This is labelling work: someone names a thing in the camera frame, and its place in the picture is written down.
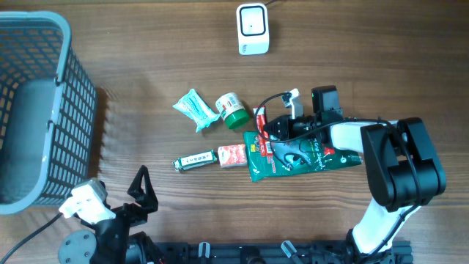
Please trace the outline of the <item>green white candy bar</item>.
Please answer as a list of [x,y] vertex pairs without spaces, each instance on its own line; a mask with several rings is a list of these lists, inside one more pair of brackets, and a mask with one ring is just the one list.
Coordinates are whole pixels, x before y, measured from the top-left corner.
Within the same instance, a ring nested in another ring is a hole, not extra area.
[[186,171],[192,168],[214,164],[217,161],[218,158],[214,150],[208,150],[202,153],[177,158],[173,161],[173,165],[177,171]]

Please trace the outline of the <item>white barcode scanner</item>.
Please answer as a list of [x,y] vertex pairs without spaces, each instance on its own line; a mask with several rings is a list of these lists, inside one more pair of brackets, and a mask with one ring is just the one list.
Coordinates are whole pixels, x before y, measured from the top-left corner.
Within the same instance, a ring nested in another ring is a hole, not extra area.
[[267,7],[263,3],[241,4],[236,10],[238,51],[242,56],[265,54],[270,47]]

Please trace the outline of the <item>grey plastic mesh basket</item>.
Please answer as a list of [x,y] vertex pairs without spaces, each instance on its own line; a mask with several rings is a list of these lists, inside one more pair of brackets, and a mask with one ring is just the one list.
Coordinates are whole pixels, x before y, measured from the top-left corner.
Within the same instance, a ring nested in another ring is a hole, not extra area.
[[98,95],[55,12],[1,12],[1,214],[59,207],[87,179]]

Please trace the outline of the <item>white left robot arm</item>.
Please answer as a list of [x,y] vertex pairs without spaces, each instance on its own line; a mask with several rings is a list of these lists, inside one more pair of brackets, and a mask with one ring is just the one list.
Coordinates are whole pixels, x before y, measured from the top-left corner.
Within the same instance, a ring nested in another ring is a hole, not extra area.
[[131,235],[132,227],[145,224],[158,210],[149,171],[141,166],[130,184],[134,203],[111,208],[105,184],[96,178],[75,186],[59,208],[67,219],[81,220],[85,230],[68,235],[59,247],[60,263],[164,263],[163,252],[145,232]]

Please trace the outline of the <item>red Nescafe sachet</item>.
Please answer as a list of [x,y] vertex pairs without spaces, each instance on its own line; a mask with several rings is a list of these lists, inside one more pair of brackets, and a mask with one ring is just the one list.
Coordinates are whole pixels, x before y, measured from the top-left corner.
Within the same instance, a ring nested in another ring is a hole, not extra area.
[[[253,108],[254,113],[257,114],[256,116],[256,126],[257,129],[262,133],[265,138],[269,138],[269,134],[264,131],[264,125],[266,124],[266,117],[265,117],[265,107],[257,107]],[[273,151],[271,147],[270,141],[265,140],[261,136],[257,136],[257,141],[259,142],[259,149],[262,157],[272,158]]]

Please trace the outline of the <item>green 3M gloves packet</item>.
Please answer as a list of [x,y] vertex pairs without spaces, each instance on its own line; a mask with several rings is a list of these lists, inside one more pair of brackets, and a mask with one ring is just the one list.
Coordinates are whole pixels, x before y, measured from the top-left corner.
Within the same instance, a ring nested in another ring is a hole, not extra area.
[[268,177],[287,177],[314,172],[325,172],[357,166],[360,155],[352,150],[337,150],[323,146],[316,139],[272,143],[273,155],[261,154],[260,139],[255,131],[243,134],[250,178],[253,182]]

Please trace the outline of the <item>orange white small box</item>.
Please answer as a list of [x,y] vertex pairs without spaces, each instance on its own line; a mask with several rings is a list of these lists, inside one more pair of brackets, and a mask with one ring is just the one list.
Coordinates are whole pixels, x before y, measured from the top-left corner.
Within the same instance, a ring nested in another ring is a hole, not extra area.
[[220,146],[217,154],[222,168],[245,166],[248,163],[245,144]]

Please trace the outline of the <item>teal white packet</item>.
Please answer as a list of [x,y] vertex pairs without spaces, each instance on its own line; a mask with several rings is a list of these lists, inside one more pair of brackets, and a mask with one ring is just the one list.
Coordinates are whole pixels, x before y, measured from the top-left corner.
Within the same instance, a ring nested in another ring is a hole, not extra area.
[[220,114],[216,114],[200,97],[195,89],[182,96],[172,106],[196,123],[196,132],[208,128],[213,122],[218,121]]

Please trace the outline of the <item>green cap white bottle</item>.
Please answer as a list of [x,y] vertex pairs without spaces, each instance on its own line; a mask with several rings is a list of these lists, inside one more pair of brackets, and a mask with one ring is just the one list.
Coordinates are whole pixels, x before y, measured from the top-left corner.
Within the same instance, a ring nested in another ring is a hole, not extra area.
[[234,92],[220,96],[215,102],[215,107],[230,130],[238,129],[250,120],[243,103]]

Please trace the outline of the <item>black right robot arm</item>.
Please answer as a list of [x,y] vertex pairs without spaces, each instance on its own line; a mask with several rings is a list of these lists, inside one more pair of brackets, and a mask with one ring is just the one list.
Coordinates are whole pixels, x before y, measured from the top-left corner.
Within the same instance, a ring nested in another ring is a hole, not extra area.
[[311,90],[313,114],[303,113],[297,89],[281,92],[290,114],[256,127],[264,140],[316,139],[326,147],[362,153],[372,200],[347,233],[344,263],[374,263],[393,253],[392,241],[412,214],[446,189],[446,174],[424,121],[345,117],[334,85]]

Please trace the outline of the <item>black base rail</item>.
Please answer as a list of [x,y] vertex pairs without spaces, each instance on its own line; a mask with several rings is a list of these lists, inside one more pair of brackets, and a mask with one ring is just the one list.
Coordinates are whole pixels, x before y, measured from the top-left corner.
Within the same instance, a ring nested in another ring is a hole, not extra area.
[[361,263],[344,241],[309,243],[156,243],[157,254],[145,253],[132,243],[119,263]]

